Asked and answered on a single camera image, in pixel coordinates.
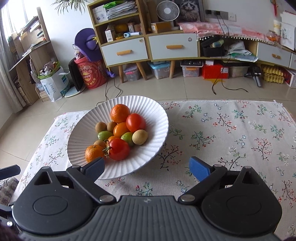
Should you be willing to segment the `orange mandarin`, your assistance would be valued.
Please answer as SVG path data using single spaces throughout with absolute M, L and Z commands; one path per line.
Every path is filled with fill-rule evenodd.
M 124 104 L 115 105 L 110 112 L 111 120 L 116 123 L 125 122 L 129 115 L 130 109 Z
M 90 145 L 85 150 L 86 162 L 92 162 L 97 158 L 105 158 L 104 148 L 100 145 Z

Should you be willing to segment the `brown longan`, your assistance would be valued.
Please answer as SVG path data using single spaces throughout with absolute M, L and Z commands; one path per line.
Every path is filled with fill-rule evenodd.
M 96 140 L 93 144 L 94 145 L 99 145 L 102 148 L 106 148 L 106 143 L 104 141 L 102 141 L 102 140 Z
M 111 121 L 107 124 L 106 128 L 109 132 L 113 132 L 114 128 L 116 127 L 117 123 L 114 121 Z
M 102 131 L 106 131 L 107 130 L 107 125 L 106 123 L 100 121 L 95 125 L 95 130 L 97 133 L 100 133 Z
M 137 130 L 132 135 L 132 141 L 135 145 L 142 145 L 148 139 L 148 133 L 145 130 Z

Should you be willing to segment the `large red tomato with stem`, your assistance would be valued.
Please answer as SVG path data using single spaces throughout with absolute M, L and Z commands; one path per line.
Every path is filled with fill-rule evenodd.
M 121 138 L 115 138 L 107 142 L 106 148 L 103 150 L 106 156 L 114 161 L 122 161 L 130 154 L 129 144 Z

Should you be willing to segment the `white ribbed plate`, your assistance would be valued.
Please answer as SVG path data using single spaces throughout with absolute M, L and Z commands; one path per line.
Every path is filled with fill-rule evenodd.
M 72 165 L 84 166 L 86 148 L 97 138 L 97 122 L 111 121 L 110 112 L 116 104 L 124 104 L 132 113 L 141 115 L 146 121 L 147 141 L 133 147 L 129 156 L 122 161 L 106 158 L 105 169 L 100 180 L 126 176 L 146 165 L 162 148 L 169 129 L 169 120 L 164 108 L 155 100 L 145 96 L 128 95 L 108 100 L 88 111 L 74 127 L 67 145 L 67 155 Z

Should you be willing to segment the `green tomato left in plate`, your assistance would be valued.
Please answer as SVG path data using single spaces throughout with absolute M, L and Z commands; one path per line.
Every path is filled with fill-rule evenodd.
M 111 136 L 113 136 L 112 132 L 101 131 L 98 133 L 97 138 L 98 138 L 98 140 L 105 141 L 105 140 L 108 140 Z

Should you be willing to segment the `small orange tomato upper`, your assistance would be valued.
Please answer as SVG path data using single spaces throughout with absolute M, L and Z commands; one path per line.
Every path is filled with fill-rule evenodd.
M 113 135 L 121 138 L 122 135 L 128 133 L 130 130 L 127 128 L 125 122 L 118 123 L 113 129 Z

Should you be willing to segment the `floral tablecloth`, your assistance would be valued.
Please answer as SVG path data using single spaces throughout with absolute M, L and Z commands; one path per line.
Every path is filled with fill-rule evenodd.
M 277 102 L 210 100 L 165 102 L 169 129 L 166 140 L 143 167 L 123 177 L 96 181 L 128 211 L 105 208 L 96 228 L 80 240 L 226 240 L 212 226 L 195 223 L 192 209 L 173 203 L 198 180 L 189 170 L 196 156 L 230 171 L 252 166 L 282 208 L 275 236 L 295 236 L 295 121 Z M 72 166 L 68 139 L 88 111 L 55 118 L 33 154 L 13 194 L 24 191 L 43 166 L 64 171 Z

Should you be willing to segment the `red snack bucket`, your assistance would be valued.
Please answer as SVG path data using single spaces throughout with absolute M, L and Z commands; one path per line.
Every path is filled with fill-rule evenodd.
M 87 57 L 75 59 L 78 70 L 88 89 L 95 89 L 107 81 L 107 73 L 103 60 L 89 61 Z

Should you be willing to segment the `yellow egg tray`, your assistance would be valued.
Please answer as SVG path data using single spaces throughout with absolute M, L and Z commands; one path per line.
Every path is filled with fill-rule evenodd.
M 285 78 L 283 76 L 283 71 L 279 67 L 262 65 L 262 72 L 263 79 L 266 82 L 283 84 Z

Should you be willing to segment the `wooden bookshelf left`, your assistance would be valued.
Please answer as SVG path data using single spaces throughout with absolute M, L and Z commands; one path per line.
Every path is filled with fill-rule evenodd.
M 38 99 L 48 101 L 45 91 L 37 88 L 35 78 L 45 64 L 58 59 L 40 7 L 37 8 L 37 15 L 19 33 L 11 34 L 9 46 L 15 61 L 9 73 L 26 105 L 34 104 Z

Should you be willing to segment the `purple plush hat toy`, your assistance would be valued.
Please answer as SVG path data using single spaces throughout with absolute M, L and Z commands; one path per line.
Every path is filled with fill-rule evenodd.
M 84 28 L 77 33 L 74 45 L 78 47 L 81 53 L 91 62 L 100 61 L 102 53 L 99 43 L 96 39 L 95 31 L 92 28 Z

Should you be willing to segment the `pink cloth on stand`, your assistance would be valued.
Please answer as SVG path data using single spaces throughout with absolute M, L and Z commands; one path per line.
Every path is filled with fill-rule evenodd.
M 236 25 L 207 22 L 181 22 L 178 23 L 178 25 L 184 33 L 195 33 L 198 39 L 205 39 L 207 37 L 218 35 L 235 39 L 248 39 L 265 42 L 268 44 L 273 43 L 263 33 Z

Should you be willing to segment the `wooden cabinet with white drawers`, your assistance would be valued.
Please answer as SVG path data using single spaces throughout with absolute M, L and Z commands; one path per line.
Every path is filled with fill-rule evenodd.
M 142 77 L 147 75 L 142 67 L 144 61 L 170 61 L 170 78 L 174 76 L 175 61 L 200 57 L 200 43 L 196 34 L 181 30 L 151 33 L 143 1 L 135 1 L 137 12 L 97 23 L 93 10 L 110 1 L 94 1 L 88 11 L 106 67 L 117 66 L 121 82 L 124 82 L 123 66 L 135 63 Z M 140 24 L 139 35 L 109 42 L 105 30 L 108 27 L 134 22 Z

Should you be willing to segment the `framed cat picture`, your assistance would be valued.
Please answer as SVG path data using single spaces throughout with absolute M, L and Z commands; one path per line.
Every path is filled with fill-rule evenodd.
M 205 20 L 202 0 L 179 0 L 175 3 L 180 9 L 177 23 L 203 22 Z

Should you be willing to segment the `white desk fan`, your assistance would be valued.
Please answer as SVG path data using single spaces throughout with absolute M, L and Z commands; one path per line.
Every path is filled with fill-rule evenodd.
M 174 27 L 174 21 L 179 17 L 180 9 L 173 1 L 159 2 L 157 7 L 158 17 L 166 22 L 169 22 Z

